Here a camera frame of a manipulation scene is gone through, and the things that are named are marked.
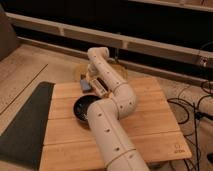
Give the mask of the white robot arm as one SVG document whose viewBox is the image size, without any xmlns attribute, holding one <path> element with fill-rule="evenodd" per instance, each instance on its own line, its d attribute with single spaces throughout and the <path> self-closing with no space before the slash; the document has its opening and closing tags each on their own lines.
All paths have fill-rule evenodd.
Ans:
<svg viewBox="0 0 213 171">
<path fill-rule="evenodd" d="M 107 171 L 150 171 L 119 122 L 134 112 L 136 93 L 106 61 L 106 47 L 90 48 L 87 55 L 88 75 L 100 75 L 112 92 L 111 97 L 93 102 L 87 110 L 89 127 Z"/>
</svg>

